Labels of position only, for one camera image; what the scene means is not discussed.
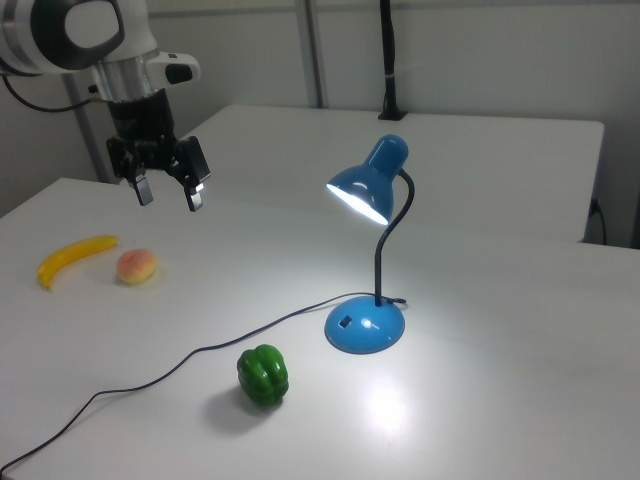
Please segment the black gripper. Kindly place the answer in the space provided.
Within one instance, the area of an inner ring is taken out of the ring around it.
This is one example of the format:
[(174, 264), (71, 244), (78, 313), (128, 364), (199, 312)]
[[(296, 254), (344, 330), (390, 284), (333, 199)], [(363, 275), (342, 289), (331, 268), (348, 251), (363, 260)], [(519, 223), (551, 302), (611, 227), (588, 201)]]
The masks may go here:
[(139, 204), (153, 201), (146, 169), (169, 168), (183, 187), (189, 210), (199, 210), (211, 172), (195, 136), (177, 142), (166, 90), (130, 102), (110, 102), (109, 112), (116, 128), (106, 142), (111, 167), (135, 191)]

